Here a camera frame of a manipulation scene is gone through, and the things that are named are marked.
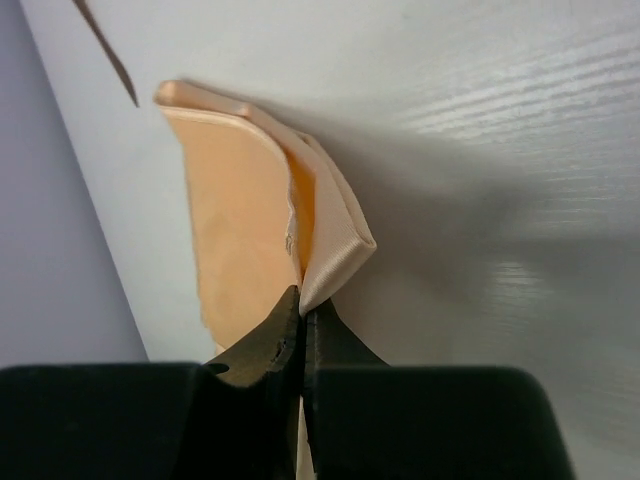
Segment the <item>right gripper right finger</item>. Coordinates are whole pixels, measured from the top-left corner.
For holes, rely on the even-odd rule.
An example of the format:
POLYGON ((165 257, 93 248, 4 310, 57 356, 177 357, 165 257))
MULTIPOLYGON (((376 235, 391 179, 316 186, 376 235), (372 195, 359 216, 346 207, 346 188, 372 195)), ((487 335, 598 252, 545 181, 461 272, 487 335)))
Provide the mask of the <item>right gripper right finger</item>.
POLYGON ((394 367, 325 302, 305 318, 303 405, 319 479, 571 479, 551 403, 502 366, 394 367))

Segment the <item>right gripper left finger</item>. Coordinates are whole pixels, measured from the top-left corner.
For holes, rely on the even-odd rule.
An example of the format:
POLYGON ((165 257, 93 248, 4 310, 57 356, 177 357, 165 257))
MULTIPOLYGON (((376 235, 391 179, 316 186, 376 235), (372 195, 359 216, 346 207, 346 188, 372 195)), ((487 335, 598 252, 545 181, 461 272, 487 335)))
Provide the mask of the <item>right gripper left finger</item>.
POLYGON ((292 479, 299 293, 204 363, 1 372, 5 479, 292 479))

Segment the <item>peach satin napkin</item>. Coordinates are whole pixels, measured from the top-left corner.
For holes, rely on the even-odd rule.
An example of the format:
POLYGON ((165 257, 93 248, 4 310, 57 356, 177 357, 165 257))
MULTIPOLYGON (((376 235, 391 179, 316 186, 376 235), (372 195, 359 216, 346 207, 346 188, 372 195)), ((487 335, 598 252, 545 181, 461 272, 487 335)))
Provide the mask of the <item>peach satin napkin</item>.
POLYGON ((197 291, 219 353, 190 424, 221 429, 234 479, 313 479, 316 376, 377 366, 332 296, 376 250, 361 206, 323 147, 259 108, 182 81, 154 101, 183 153, 197 291))

